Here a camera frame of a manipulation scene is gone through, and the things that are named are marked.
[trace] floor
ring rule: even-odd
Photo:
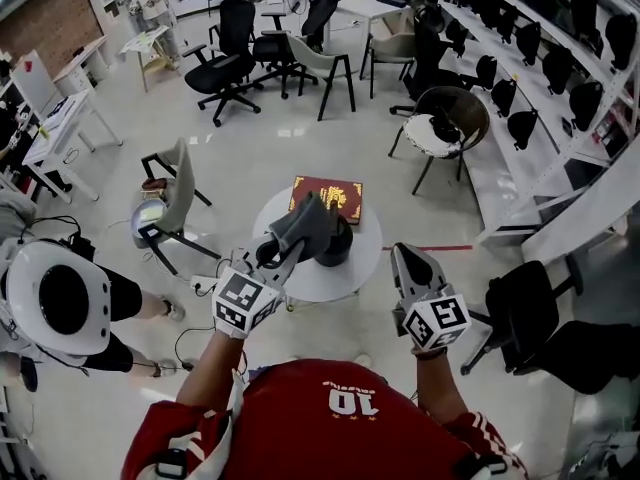
[[[205,40],[210,26],[206,14],[181,20],[191,45]],[[267,28],[259,19],[257,28]],[[299,27],[290,16],[285,28]],[[357,59],[360,30],[348,17],[338,17],[334,48],[344,47]],[[185,60],[185,73],[192,60]],[[290,186],[297,174],[358,180],[364,183],[364,201],[375,210],[385,245],[406,241],[420,246],[456,246],[473,243],[482,221],[466,175],[456,182],[456,163],[434,162],[418,195],[411,188],[425,158],[402,140],[393,159],[387,151],[402,118],[390,116],[388,107],[408,104],[398,70],[381,66],[375,99],[368,97],[368,81],[355,81],[358,110],[348,106],[346,85],[334,86],[325,120],[316,121],[323,86],[308,86],[303,97],[293,90],[283,101],[277,82],[248,97],[262,107],[255,115],[231,105],[223,113],[223,126],[213,127],[213,108],[199,111],[199,95],[176,74],[150,82],[145,94],[131,57],[98,87],[97,102],[116,133],[124,139],[120,148],[105,145],[91,158],[78,145],[71,167],[101,194],[97,202],[75,191],[66,205],[43,193],[43,214],[72,214],[81,223],[98,252],[96,262],[137,281],[144,289],[171,293],[186,306],[180,324],[166,321],[127,321],[114,324],[126,343],[151,358],[173,358],[174,343],[188,327],[211,325],[210,300],[197,297],[183,279],[163,272],[154,259],[144,261],[144,251],[133,246],[128,219],[133,194],[144,179],[140,158],[171,146],[183,136],[198,188],[213,201],[211,209],[194,201],[188,230],[199,243],[223,256],[242,247],[262,206]],[[98,131],[95,141],[104,141]],[[62,226],[43,225],[42,234],[62,234]],[[193,274],[213,274],[215,262],[182,246],[167,243],[163,250],[184,279]],[[518,248],[474,247],[465,251],[434,253],[447,278],[468,303],[481,303],[488,281],[503,275],[522,258]],[[367,353],[373,369],[406,395],[415,389],[411,344],[396,337],[390,309],[398,294],[393,287],[388,253],[358,297],[323,306],[280,311],[251,335],[246,345],[249,368],[284,361],[292,355],[349,360]],[[569,314],[571,301],[561,300]],[[450,350],[455,370],[483,338],[485,329],[474,326]],[[182,357],[198,357],[209,333],[192,332],[180,342]],[[9,405],[17,425],[52,480],[86,477],[113,479],[130,441],[150,403],[171,399],[185,378],[183,372],[169,378],[132,381],[124,375],[92,372],[91,378],[57,364],[39,368],[40,390],[31,397],[9,391]],[[468,405],[485,413],[512,450],[528,466],[532,477],[548,475],[562,465],[573,408],[573,392],[548,375],[512,377],[504,373],[499,353],[489,354],[468,377],[456,373]],[[35,425],[32,427],[32,406]]]

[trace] white table top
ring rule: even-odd
[[[69,96],[69,99],[74,101],[73,107],[69,109],[60,125],[49,132],[48,139],[45,139],[42,133],[38,134],[38,137],[33,141],[33,144],[31,144],[29,151],[25,155],[24,160],[22,160],[22,165],[31,165],[44,160],[58,147],[61,139],[67,135],[69,126],[84,107],[88,97],[88,90]]]
[[[374,19],[402,12],[406,7],[400,8],[389,4],[383,4],[377,0],[340,0],[338,9],[365,18]]]
[[[433,131],[429,114],[411,116],[402,125],[407,138],[421,151],[436,158],[444,158],[460,149],[460,143],[449,144],[440,140]]]
[[[253,225],[254,237],[288,212],[292,190],[284,189],[264,206]],[[329,302],[350,295],[371,277],[382,252],[382,231],[375,212],[364,202],[360,224],[352,229],[347,261],[336,267],[323,267],[313,259],[298,264],[284,285],[287,295],[307,302]]]
[[[77,57],[74,57],[73,60],[69,62],[69,64],[67,64],[65,67],[63,67],[60,70],[60,73],[58,73],[58,75],[53,79],[53,81],[57,82],[61,78],[64,78],[69,73],[71,73],[75,68],[77,68],[85,60],[87,60],[87,58],[89,58],[89,56],[93,52],[95,52],[98,48],[100,48],[106,40],[107,38],[105,36],[102,36],[96,39],[95,41],[91,41],[88,45],[84,47],[84,50],[80,55],[78,55]]]

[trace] wall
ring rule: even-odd
[[[35,49],[55,77],[75,50],[101,35],[89,0],[29,0],[0,22],[0,50],[15,62]]]

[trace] person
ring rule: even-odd
[[[175,373],[174,361],[147,359],[138,350],[122,343],[113,332],[104,351],[83,357],[42,347],[16,326],[6,301],[7,271],[19,249],[25,243],[37,240],[29,229],[35,217],[36,205],[28,197],[0,190],[0,384],[8,385],[21,374],[24,381],[25,363],[29,366],[29,362],[22,358],[34,361],[50,359],[74,368],[119,371],[133,377],[162,377]],[[111,321],[166,317],[179,322],[185,317],[184,308],[171,297],[143,291],[137,283],[126,277],[99,265],[98,267],[105,272],[111,283]],[[64,307],[62,294],[60,306]]]
[[[131,2],[142,9],[142,17],[146,22],[147,30],[152,30],[162,25],[169,27],[169,30],[158,38],[158,42],[171,60],[174,63],[178,62],[180,54],[173,33],[171,14],[165,0],[131,0]]]
[[[446,349],[414,349],[417,406],[363,366],[321,359],[272,366],[243,393],[234,369],[244,340],[221,328],[176,401],[150,407],[122,480],[527,478],[491,423],[469,412]]]

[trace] book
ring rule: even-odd
[[[352,226],[360,223],[362,213],[362,183],[356,181],[328,180],[312,176],[296,176],[289,201],[289,211],[293,210],[309,192],[316,192],[327,209],[331,201],[338,202],[338,213]]]

